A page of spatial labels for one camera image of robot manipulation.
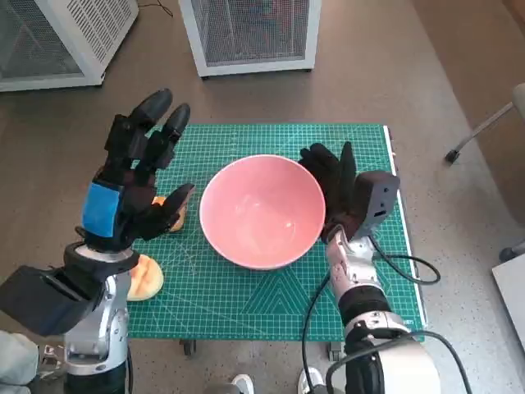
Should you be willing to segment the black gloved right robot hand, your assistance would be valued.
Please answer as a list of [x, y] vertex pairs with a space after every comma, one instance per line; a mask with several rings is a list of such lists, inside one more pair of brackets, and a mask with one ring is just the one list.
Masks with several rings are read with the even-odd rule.
[[346, 141], [337, 158], [325, 145], [314, 143], [300, 150], [299, 164], [313, 175], [324, 195], [326, 217], [322, 242], [328, 244], [340, 229], [349, 241], [361, 222], [361, 217], [353, 211], [357, 171], [352, 144]]

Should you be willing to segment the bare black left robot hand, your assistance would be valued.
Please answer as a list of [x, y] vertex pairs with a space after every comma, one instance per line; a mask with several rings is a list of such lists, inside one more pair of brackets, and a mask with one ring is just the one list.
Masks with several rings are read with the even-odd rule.
[[107, 158], [91, 181], [76, 228], [88, 247], [125, 250], [137, 239], [149, 241], [169, 232], [180, 218], [193, 184], [179, 186], [163, 203], [154, 200], [156, 174], [171, 163], [189, 122], [190, 107], [182, 103], [161, 130], [154, 130], [172, 100], [169, 89], [160, 89], [130, 114], [115, 115], [104, 145]]

